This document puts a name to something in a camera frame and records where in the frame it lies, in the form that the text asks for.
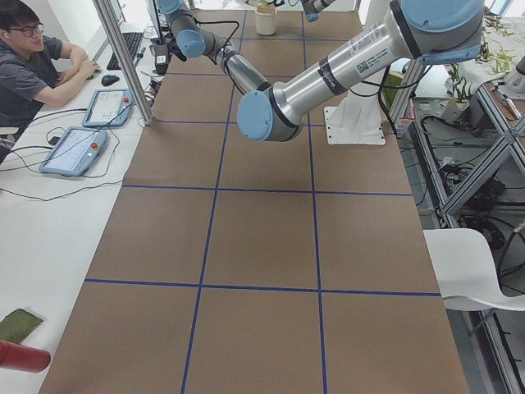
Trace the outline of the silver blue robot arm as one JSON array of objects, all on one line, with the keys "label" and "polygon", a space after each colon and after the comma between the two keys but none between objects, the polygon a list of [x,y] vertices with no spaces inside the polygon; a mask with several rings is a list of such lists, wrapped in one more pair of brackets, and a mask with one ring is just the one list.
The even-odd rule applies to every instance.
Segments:
[{"label": "silver blue robot arm", "polygon": [[423,65],[474,59],[480,52],[482,1],[392,1],[381,21],[354,36],[288,82],[270,84],[227,38],[199,25],[182,1],[160,1],[159,11],[187,58],[208,57],[242,93],[236,121],[256,141],[297,136],[304,116],[404,57]]},{"label": "silver blue robot arm", "polygon": [[319,14],[333,2],[334,0],[302,0],[301,5],[308,22],[314,22],[319,18]]}]

